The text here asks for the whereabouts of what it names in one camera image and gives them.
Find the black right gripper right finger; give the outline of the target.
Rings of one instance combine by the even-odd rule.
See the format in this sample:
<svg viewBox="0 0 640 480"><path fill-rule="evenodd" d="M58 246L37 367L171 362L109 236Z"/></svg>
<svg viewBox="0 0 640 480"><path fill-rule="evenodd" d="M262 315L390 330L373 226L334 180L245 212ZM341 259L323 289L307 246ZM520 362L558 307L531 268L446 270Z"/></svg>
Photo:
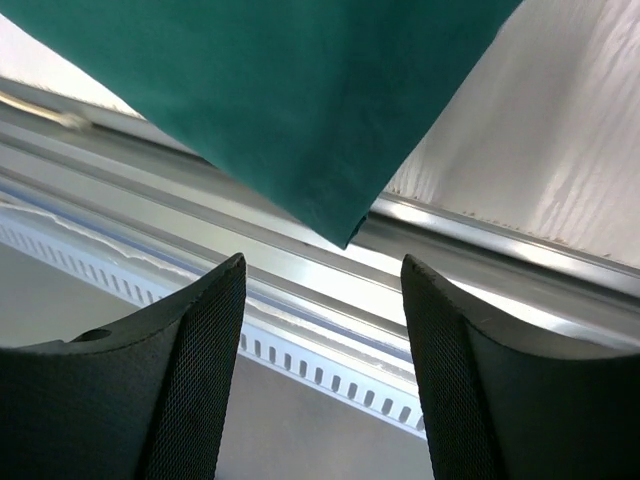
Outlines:
<svg viewBox="0 0 640 480"><path fill-rule="evenodd" d="M438 479L635 479L639 357L524 322L413 256L401 269Z"/></svg>

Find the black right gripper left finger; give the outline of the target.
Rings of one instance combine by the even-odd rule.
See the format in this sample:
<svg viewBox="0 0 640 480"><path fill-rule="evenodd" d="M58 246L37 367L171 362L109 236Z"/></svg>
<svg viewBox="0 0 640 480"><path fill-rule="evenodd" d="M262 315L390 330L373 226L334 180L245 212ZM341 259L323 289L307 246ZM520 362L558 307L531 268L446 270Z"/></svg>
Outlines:
<svg viewBox="0 0 640 480"><path fill-rule="evenodd" d="M1 352L5 479L212 479L246 262L76 339Z"/></svg>

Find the teal shorts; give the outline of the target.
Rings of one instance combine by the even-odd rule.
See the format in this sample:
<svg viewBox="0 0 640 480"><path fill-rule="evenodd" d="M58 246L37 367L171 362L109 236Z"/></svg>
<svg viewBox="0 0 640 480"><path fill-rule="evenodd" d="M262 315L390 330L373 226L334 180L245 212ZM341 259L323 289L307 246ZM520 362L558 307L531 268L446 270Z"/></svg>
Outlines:
<svg viewBox="0 0 640 480"><path fill-rule="evenodd" d="M150 123L345 247L514 1L5 1Z"/></svg>

